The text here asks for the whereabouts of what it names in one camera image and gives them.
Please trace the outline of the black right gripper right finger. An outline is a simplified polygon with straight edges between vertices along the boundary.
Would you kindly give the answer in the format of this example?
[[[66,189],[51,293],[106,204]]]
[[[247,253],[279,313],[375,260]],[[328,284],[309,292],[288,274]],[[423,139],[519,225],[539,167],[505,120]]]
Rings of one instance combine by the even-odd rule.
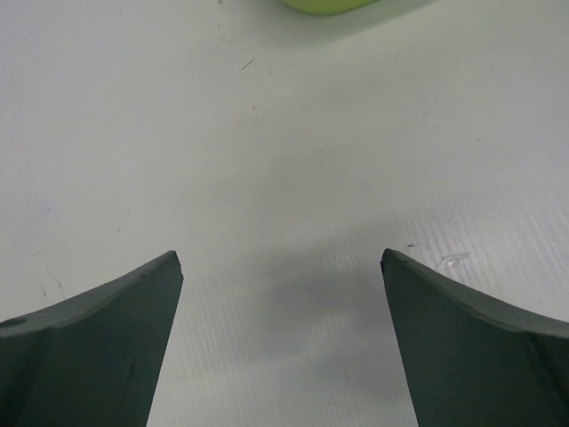
[[[420,426],[566,426],[568,325],[451,280],[398,251],[381,257]]]

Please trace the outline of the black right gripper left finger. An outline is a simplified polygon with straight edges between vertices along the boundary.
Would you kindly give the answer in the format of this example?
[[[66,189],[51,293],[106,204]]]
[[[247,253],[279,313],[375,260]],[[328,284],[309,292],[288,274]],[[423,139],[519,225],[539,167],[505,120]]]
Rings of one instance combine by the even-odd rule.
[[[144,426],[182,289],[174,251],[1,324],[3,426]]]

